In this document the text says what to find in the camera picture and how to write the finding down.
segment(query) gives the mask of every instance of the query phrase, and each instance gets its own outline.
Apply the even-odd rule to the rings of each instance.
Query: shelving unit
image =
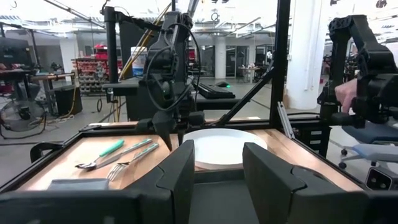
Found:
[[[76,58],[72,60],[72,64],[78,71],[81,94],[104,92],[102,84],[109,82],[108,59]],[[118,67],[123,67],[121,60],[118,60]]]

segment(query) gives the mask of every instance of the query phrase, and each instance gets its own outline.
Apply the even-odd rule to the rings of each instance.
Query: white plate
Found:
[[[183,141],[194,140],[195,165],[203,169],[232,169],[242,167],[245,142],[254,142],[267,149],[267,143],[245,131],[211,128],[184,135]]]

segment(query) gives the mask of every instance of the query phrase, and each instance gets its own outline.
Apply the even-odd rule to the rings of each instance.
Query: fork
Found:
[[[154,149],[157,149],[159,147],[158,143],[153,143],[151,144],[148,148],[144,149],[142,152],[137,153],[134,158],[132,158],[128,162],[118,162],[108,173],[108,176],[106,177],[110,181],[113,181],[130,163],[148,155],[148,153],[152,152]]]

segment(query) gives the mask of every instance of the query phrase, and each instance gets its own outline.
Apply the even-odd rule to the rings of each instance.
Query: spoon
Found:
[[[96,167],[96,161],[99,158],[102,158],[106,155],[111,154],[112,152],[118,150],[120,147],[122,147],[124,144],[124,140],[118,140],[115,144],[113,144],[111,147],[109,147],[108,149],[106,149],[105,151],[103,151],[101,154],[99,154],[98,158],[96,158],[93,162],[89,162],[89,163],[82,163],[82,164],[77,164],[75,167],[79,168],[79,169],[94,169]]]

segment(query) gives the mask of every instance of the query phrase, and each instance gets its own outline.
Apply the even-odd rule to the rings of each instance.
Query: person's hand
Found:
[[[335,92],[337,100],[343,105],[342,112],[348,113],[351,102],[356,96],[356,78],[337,86]]]

